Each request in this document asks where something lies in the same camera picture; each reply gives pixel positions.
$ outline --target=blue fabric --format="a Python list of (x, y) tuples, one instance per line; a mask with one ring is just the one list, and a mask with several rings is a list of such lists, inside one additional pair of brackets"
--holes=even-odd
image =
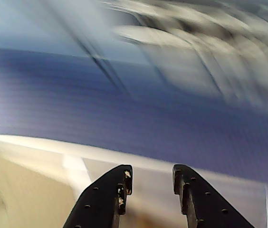
[[(142, 71), (115, 64), (124, 82)], [(89, 58), (0, 49), (0, 134), (87, 144), (268, 182), (268, 116), (185, 98), (178, 108), (152, 83), (143, 86), (153, 94), (145, 101), (121, 93)]]

